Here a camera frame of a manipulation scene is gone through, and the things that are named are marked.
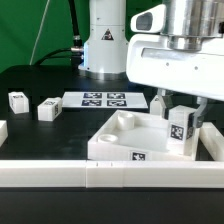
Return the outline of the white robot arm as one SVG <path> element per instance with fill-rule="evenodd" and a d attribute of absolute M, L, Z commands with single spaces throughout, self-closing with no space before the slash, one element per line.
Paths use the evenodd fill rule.
<path fill-rule="evenodd" d="M 195 95 L 193 125 L 202 125 L 207 100 L 224 101 L 224 0 L 162 0 L 131 18 L 126 0 L 90 0 L 90 37 L 79 69 L 96 79 L 119 78 Z"/>

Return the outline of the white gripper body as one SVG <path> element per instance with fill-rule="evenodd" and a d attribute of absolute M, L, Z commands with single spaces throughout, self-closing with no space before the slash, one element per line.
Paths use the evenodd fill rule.
<path fill-rule="evenodd" d="M 224 3 L 162 3 L 131 30 L 130 81 L 224 101 Z"/>

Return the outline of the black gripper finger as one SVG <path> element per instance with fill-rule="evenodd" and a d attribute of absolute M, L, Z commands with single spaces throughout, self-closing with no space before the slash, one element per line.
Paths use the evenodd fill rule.
<path fill-rule="evenodd" d="M 189 126 L 192 128 L 201 128 L 204 120 L 204 116 L 208 111 L 208 99 L 203 97 L 197 98 L 197 104 L 199 107 L 195 112 L 189 115 Z"/>
<path fill-rule="evenodd" d="M 172 96 L 173 92 L 170 90 L 159 88 L 157 90 L 157 96 L 161 105 L 161 116 L 166 117 L 166 112 L 173 107 Z"/>

